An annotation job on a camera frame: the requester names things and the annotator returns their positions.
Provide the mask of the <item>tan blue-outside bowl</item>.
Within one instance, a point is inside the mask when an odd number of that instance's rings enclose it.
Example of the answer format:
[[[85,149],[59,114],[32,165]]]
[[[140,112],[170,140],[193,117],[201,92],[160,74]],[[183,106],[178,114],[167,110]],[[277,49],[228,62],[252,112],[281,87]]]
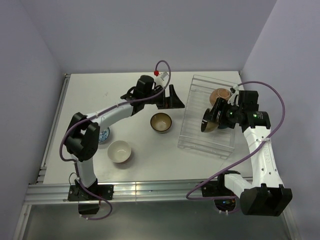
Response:
[[[229,120],[221,120],[217,128],[220,130],[224,130],[230,128],[230,125],[232,125],[232,123]]]

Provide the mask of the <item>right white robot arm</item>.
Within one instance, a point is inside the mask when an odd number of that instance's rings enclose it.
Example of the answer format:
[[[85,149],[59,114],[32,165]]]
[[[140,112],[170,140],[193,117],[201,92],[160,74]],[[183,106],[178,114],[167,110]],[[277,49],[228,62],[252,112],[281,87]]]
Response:
[[[271,143],[271,122],[267,112],[260,111],[259,94],[241,90],[233,95],[234,103],[217,98],[213,107],[203,115],[201,131],[208,124],[218,124],[233,129],[236,124],[246,139],[252,166],[252,181],[245,180],[238,171],[219,173],[214,181],[213,197],[239,198],[244,215],[278,217],[293,198],[278,173]]]

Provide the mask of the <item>large tan pink-outside bowl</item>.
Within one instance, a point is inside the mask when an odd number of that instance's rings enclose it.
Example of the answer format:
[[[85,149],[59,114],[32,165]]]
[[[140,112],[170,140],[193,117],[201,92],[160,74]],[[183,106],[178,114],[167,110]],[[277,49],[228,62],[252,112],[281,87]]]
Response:
[[[231,92],[225,88],[215,89],[209,96],[209,102],[212,106],[215,105],[218,98],[229,100],[231,97]]]

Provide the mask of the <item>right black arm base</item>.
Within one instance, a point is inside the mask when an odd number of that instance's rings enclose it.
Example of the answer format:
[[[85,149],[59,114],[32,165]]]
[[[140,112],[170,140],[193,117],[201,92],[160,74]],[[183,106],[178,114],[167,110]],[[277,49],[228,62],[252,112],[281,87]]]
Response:
[[[226,187],[220,185],[217,180],[210,181],[201,187],[202,197],[235,197],[236,195]],[[215,207],[221,211],[233,211],[236,209],[236,199],[215,199]]]

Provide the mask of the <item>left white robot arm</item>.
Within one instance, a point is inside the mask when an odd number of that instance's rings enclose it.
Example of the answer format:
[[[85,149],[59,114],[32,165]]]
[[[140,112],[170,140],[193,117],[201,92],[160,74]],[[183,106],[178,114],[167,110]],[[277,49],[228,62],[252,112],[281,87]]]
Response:
[[[131,117],[143,110],[145,105],[156,105],[159,110],[183,109],[173,84],[160,84],[163,77],[153,78],[142,75],[135,86],[121,96],[120,102],[96,113],[75,113],[60,147],[66,148],[71,155],[69,161],[75,163],[77,182],[81,185],[79,194],[86,200],[91,200],[98,193],[98,180],[94,172],[93,157],[99,146],[99,136],[118,121]]]

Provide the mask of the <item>black glossy bowl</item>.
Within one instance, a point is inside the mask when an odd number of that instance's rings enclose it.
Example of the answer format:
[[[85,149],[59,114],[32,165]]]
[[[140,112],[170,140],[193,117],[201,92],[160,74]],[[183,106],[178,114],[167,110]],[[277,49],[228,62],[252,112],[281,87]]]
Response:
[[[207,108],[206,111],[204,112],[203,117],[202,117],[201,126],[200,126],[200,130],[202,133],[213,132],[219,126],[218,123],[207,120],[207,118],[210,116],[210,111],[211,110],[209,108]]]

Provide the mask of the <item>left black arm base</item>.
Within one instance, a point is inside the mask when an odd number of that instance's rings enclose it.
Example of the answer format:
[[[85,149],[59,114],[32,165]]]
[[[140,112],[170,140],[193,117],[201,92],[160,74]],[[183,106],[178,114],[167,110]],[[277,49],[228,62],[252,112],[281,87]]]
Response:
[[[74,184],[69,181],[69,192],[67,196],[68,202],[79,202],[78,213],[80,217],[97,221],[107,218],[113,211],[113,206],[110,200],[113,199],[114,185],[113,184],[98,184],[96,179],[92,186],[83,187],[78,179],[74,180]],[[109,206],[109,212],[100,217],[93,217],[100,210],[102,203]]]

